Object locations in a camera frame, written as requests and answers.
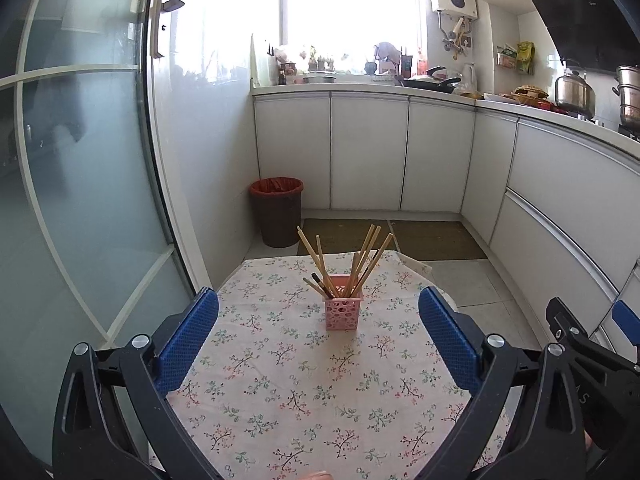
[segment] range hood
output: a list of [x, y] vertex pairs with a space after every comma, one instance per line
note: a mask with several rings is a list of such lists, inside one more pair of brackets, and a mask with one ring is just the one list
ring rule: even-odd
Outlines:
[[562, 59], [613, 72], [640, 64], [636, 0], [532, 0]]

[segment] wooden chopstick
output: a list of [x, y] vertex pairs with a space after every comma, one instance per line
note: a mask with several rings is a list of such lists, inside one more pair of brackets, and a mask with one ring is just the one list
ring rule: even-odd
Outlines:
[[360, 262], [360, 260], [358, 259], [358, 256], [359, 256], [358, 253], [353, 253], [353, 261], [351, 263], [351, 272], [349, 273], [349, 281], [347, 282], [347, 285], [344, 287], [344, 290], [342, 292], [342, 297], [343, 298], [348, 298], [349, 297], [349, 294], [351, 293], [351, 287], [353, 286], [353, 283], [355, 282], [355, 279], [356, 279], [356, 268], [358, 267], [358, 263]]
[[[376, 243], [376, 240], [378, 239], [378, 235], [380, 234], [380, 226], [376, 226], [375, 231], [373, 231], [373, 236], [370, 238], [369, 243], [367, 244], [367, 248], [365, 250], [365, 253], [362, 255], [362, 259], [360, 260], [360, 263], [358, 264], [358, 267], [356, 268], [356, 277], [355, 277], [355, 282], [358, 283], [358, 275], [360, 274], [360, 271], [362, 270], [362, 267], [364, 266], [364, 263], [367, 261], [367, 256], [369, 256], [369, 253], [371, 252], [371, 248], [373, 247], [373, 244]], [[353, 296], [353, 293], [355, 292], [355, 288], [352, 288], [349, 291], [349, 295], [348, 298], [351, 298]]]
[[338, 289], [335, 288], [331, 276], [329, 276], [329, 273], [326, 271], [324, 256], [322, 255], [322, 245], [320, 245], [320, 235], [316, 235], [316, 246], [318, 247], [318, 260], [320, 260], [320, 264], [322, 265], [322, 269], [320, 269], [320, 271], [322, 272], [323, 276], [326, 276], [326, 279], [324, 280], [324, 286], [326, 286], [331, 291], [334, 298], [340, 298]]
[[308, 251], [309, 256], [311, 256], [312, 260], [316, 264], [316, 267], [320, 271], [320, 274], [322, 274], [322, 280], [325, 283], [331, 283], [333, 285], [331, 279], [329, 278], [329, 276], [326, 273], [326, 270], [324, 270], [322, 268], [322, 264], [320, 263], [320, 260], [318, 259], [318, 256], [316, 255], [316, 252], [314, 251], [314, 248], [309, 243], [309, 240], [306, 239], [306, 236], [302, 232], [302, 229], [300, 229], [300, 226], [298, 226], [298, 236], [300, 237], [300, 240], [302, 240], [302, 243], [306, 247], [306, 250]]
[[389, 243], [391, 242], [391, 240], [394, 238], [392, 233], [389, 233], [386, 238], [385, 241], [382, 243], [382, 245], [380, 246], [380, 248], [378, 249], [378, 251], [376, 252], [375, 256], [373, 256], [373, 260], [371, 261], [371, 263], [369, 264], [369, 266], [367, 267], [367, 269], [365, 270], [364, 274], [362, 275], [362, 277], [360, 278], [360, 280], [358, 281], [358, 283], [356, 283], [356, 286], [353, 288], [353, 292], [352, 292], [352, 296], [354, 296], [355, 294], [358, 293], [358, 291], [362, 288], [362, 286], [364, 285], [364, 282], [367, 281], [367, 278], [369, 277], [369, 275], [371, 274], [371, 271], [374, 269], [374, 267], [376, 266], [376, 264], [378, 263], [378, 260], [382, 257], [382, 254], [384, 253], [386, 246], [389, 245]]
[[357, 253], [357, 258], [356, 258], [356, 254], [354, 254], [354, 258], [356, 259], [356, 266], [355, 269], [353, 268], [353, 266], [351, 267], [351, 274], [349, 276], [349, 282], [347, 283], [347, 286], [344, 289], [344, 292], [342, 294], [342, 296], [344, 298], [349, 298], [351, 295], [351, 287], [355, 284], [355, 282], [358, 281], [358, 269], [360, 268], [360, 262], [362, 261], [364, 254], [365, 254], [365, 250], [367, 249], [367, 245], [369, 245], [369, 240], [371, 240], [371, 236], [373, 235], [373, 231], [375, 231], [375, 225], [371, 224], [369, 226], [369, 231], [367, 231], [367, 236], [364, 237], [364, 241], [362, 243], [362, 248], [360, 249], [360, 251]]
[[313, 290], [315, 290], [318, 294], [320, 294], [320, 296], [324, 297], [326, 300], [328, 300], [328, 299], [329, 299], [329, 297], [328, 297], [328, 296], [327, 296], [327, 295], [322, 291], [322, 289], [321, 289], [319, 286], [317, 286], [317, 285], [315, 285], [315, 284], [311, 283], [307, 278], [302, 278], [302, 280], [303, 280], [303, 281], [304, 281], [308, 286], [310, 286]]

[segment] door frame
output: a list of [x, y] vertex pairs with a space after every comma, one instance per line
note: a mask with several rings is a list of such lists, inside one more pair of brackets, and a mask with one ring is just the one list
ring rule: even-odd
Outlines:
[[148, 117], [148, 131], [153, 169], [160, 190], [160, 199], [174, 239], [176, 253], [195, 291], [211, 287], [209, 273], [196, 238], [191, 213], [182, 189], [180, 166], [172, 146], [172, 136], [160, 124], [171, 124], [171, 76], [169, 56], [155, 58], [151, 54], [154, 35], [158, 33], [158, 19], [162, 0], [146, 0], [146, 19], [143, 26], [142, 78], [143, 105]]

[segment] floral tablecloth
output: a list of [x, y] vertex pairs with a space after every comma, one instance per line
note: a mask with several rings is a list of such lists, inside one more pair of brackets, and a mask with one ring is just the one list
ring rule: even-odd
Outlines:
[[[352, 258], [328, 254], [329, 273], [348, 273]], [[469, 398], [418, 316], [430, 270], [386, 251], [364, 287], [358, 330], [327, 332], [324, 303], [302, 281], [315, 271], [310, 256], [247, 260], [218, 292], [218, 320], [169, 402], [227, 479], [318, 470], [413, 479]], [[480, 465], [507, 425], [503, 416]]]

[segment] frying pan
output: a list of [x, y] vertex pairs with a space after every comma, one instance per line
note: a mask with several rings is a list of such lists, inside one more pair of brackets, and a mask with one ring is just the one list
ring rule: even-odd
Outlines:
[[435, 66], [427, 70], [426, 76], [419, 76], [420, 79], [405, 79], [402, 84], [409, 88], [420, 88], [422, 90], [435, 90], [450, 94], [453, 92], [453, 83], [459, 83], [459, 77], [450, 77], [445, 80], [436, 79], [433, 74], [438, 70], [445, 70], [443, 66]]

